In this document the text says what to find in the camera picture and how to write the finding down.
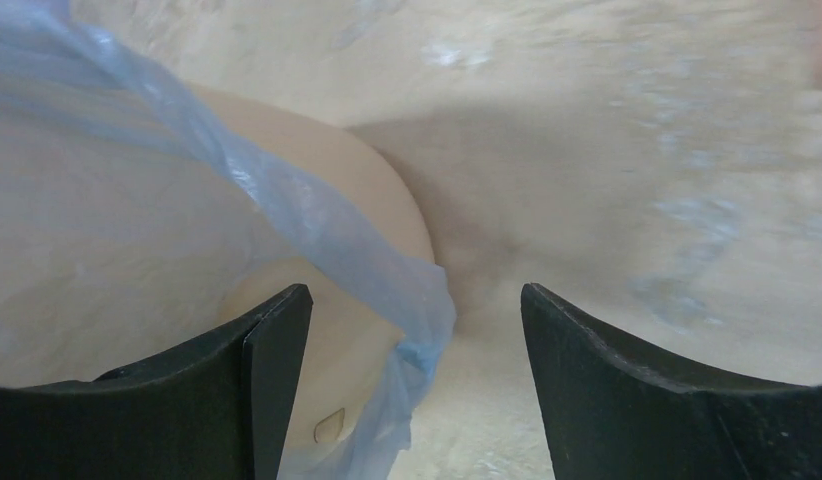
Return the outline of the blue plastic trash bag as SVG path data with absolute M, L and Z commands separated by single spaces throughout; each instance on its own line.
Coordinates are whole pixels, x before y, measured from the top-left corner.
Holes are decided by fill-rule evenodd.
M 305 285 L 224 314 L 294 249 L 195 90 L 64 1 L 0 1 L 0 387 L 93 381 Z

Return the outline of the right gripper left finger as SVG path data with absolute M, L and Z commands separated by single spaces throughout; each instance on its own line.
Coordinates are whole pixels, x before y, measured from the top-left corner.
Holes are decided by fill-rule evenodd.
M 0 387 L 0 479 L 273 479 L 313 301 L 294 284 L 90 382 Z

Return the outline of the beige paper trash bin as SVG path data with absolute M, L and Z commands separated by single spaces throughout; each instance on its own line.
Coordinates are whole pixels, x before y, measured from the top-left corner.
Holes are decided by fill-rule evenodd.
M 303 283 L 314 300 L 281 471 L 378 478 L 406 448 L 455 320 L 444 271 L 405 183 L 351 133 L 207 87 L 197 97 L 252 142 L 252 171 L 291 257 L 250 274 L 225 301 L 242 313 Z

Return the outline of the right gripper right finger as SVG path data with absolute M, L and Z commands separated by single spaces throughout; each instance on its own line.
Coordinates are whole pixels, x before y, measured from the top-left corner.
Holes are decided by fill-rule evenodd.
M 557 478 L 822 479 L 822 385 L 702 364 L 537 283 L 521 317 Z

